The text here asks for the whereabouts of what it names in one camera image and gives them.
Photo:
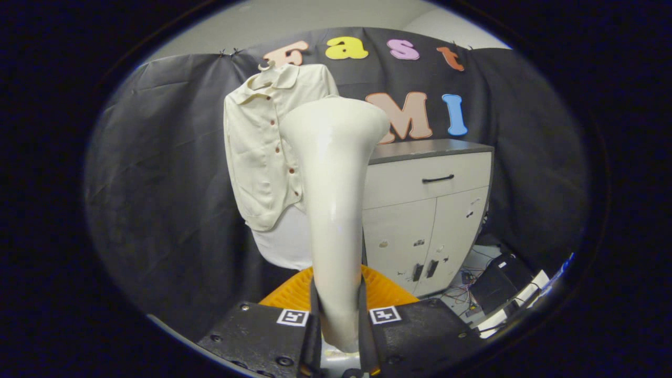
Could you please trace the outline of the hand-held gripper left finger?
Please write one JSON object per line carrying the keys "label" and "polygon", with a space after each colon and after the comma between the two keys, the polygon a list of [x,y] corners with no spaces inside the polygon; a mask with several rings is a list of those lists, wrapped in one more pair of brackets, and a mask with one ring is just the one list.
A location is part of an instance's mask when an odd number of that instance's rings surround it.
{"label": "hand-held gripper left finger", "polygon": [[321,330],[312,268],[283,283],[260,303],[241,301],[197,344],[247,373],[320,377]]}

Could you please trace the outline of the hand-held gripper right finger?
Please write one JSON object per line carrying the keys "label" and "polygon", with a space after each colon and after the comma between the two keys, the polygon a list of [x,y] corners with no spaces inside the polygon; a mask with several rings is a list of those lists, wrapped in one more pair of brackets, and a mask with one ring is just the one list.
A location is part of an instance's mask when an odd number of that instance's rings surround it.
{"label": "hand-held gripper right finger", "polygon": [[361,271],[361,352],[372,377],[453,372],[486,345],[441,299],[419,300],[376,270]]}

